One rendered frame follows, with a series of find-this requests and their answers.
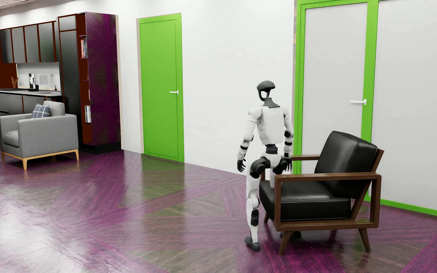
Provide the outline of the white right robot leg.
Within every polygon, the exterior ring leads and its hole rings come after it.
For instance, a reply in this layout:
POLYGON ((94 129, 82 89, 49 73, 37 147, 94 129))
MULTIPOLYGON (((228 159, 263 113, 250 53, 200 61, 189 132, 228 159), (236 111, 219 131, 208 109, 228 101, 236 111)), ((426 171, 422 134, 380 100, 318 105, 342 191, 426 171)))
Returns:
POLYGON ((271 168, 270 159, 272 159, 272 155, 266 155, 265 153, 262 156, 255 160, 247 171, 246 177, 246 214, 247 214, 247 223, 250 228, 251 235, 245 238, 246 245, 254 252, 260 251, 260 245, 258 242, 257 236, 257 226, 259 222, 259 199, 257 197, 257 190, 260 182, 260 175, 265 169, 271 168))

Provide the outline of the blue plaid cushion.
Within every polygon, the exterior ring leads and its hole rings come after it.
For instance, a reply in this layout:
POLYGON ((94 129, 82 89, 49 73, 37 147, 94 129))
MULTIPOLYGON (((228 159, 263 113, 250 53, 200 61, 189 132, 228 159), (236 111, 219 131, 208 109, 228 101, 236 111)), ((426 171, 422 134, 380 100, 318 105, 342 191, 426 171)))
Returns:
POLYGON ((32 111, 32 119, 46 118, 51 116, 51 108, 49 105, 37 103, 32 111))

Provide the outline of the green framed white double door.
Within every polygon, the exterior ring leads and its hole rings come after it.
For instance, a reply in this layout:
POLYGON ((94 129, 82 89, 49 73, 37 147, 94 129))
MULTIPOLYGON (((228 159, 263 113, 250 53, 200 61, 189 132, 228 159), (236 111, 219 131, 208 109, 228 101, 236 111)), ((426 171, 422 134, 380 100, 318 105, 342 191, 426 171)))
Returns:
POLYGON ((367 140, 385 151, 380 202, 437 216, 437 0, 296 5, 295 153, 367 140))

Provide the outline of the grey wall cabinets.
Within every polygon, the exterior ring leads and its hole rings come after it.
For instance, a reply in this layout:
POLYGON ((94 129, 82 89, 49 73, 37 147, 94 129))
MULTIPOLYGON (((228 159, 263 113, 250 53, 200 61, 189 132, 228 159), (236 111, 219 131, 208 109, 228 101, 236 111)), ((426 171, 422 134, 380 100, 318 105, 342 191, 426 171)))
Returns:
POLYGON ((58 62, 57 33, 56 21, 0 30, 2 62, 58 62))

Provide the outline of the tall dark red cabinet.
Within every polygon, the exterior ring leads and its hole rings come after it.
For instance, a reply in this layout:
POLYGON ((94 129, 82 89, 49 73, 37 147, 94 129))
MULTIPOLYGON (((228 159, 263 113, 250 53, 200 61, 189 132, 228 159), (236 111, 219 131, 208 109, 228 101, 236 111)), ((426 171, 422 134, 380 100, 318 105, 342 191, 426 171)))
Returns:
POLYGON ((65 111, 77 116, 79 149, 100 154, 121 150, 116 16, 94 12, 57 18, 65 111), (88 58, 81 58, 81 37, 88 58), (90 105, 91 123, 84 106, 90 105))

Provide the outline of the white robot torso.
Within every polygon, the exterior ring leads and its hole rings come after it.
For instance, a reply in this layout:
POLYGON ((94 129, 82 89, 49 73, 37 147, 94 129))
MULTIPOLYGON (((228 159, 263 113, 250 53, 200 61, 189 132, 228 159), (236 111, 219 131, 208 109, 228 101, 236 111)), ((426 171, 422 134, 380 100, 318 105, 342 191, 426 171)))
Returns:
POLYGON ((277 154, 276 144, 285 138, 285 126, 283 113, 287 108, 284 107, 265 107, 261 106, 262 114, 257 120, 259 138, 266 146, 266 153, 277 154))

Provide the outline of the kitchen counter with grey drawers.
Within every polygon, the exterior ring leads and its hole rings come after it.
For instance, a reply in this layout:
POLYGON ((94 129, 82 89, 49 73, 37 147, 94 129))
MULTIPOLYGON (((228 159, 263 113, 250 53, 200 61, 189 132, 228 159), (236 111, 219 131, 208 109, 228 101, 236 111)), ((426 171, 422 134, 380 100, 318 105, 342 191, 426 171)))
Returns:
POLYGON ((64 98, 60 91, 0 89, 0 116, 31 114, 35 105, 44 101, 64 102, 64 98))

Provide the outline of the dark grey robot head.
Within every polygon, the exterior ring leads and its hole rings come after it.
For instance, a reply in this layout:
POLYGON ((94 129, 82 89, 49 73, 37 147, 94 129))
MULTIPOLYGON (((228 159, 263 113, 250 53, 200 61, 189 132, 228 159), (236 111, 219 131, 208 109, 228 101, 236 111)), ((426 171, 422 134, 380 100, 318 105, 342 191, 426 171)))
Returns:
POLYGON ((272 101, 272 98, 269 97, 270 90, 275 89, 275 84, 272 81, 265 80, 258 84, 257 90, 259 94, 259 98, 264 102, 263 106, 273 108, 273 107, 279 107, 276 103, 272 101), (262 92, 266 92, 266 97, 262 97, 262 92))

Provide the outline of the white robot leg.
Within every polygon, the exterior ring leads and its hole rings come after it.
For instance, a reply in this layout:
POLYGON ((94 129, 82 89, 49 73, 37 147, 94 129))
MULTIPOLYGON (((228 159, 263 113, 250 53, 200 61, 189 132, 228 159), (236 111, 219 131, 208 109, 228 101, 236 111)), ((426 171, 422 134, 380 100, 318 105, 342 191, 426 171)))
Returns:
MULTIPOLYGON (((270 187, 274 189, 274 181, 275 177, 278 174, 282 174, 283 171, 289 170, 292 167, 292 161, 290 158, 284 158, 282 157, 279 161, 279 163, 276 165, 276 167, 273 167, 270 169, 270 187)), ((293 232, 291 236, 292 240, 300 240, 301 239, 301 233, 299 231, 293 232)))
POLYGON ((259 222, 259 199, 257 197, 257 190, 260 182, 260 175, 265 169, 271 168, 270 159, 272 159, 272 155, 266 155, 265 153, 262 156, 255 160, 247 171, 246 177, 246 214, 247 214, 247 223, 250 228, 251 235, 245 238, 246 245, 254 252, 260 251, 260 245, 258 242, 257 236, 257 226, 259 222))

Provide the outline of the white left robot leg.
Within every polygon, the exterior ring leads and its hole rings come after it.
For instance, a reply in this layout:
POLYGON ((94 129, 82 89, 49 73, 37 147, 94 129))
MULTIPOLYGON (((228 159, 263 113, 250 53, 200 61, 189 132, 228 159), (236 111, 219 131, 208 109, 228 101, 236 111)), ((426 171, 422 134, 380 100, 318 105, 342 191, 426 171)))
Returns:
MULTIPOLYGON (((273 167, 270 169, 270 187, 274 189, 274 181, 275 177, 278 174, 282 174, 283 171, 289 170, 292 167, 292 161, 290 158, 284 158, 282 157, 279 161, 279 163, 276 165, 276 167, 273 167)), ((301 233, 299 231, 293 232, 291 236, 292 240, 300 240, 301 239, 301 233)))

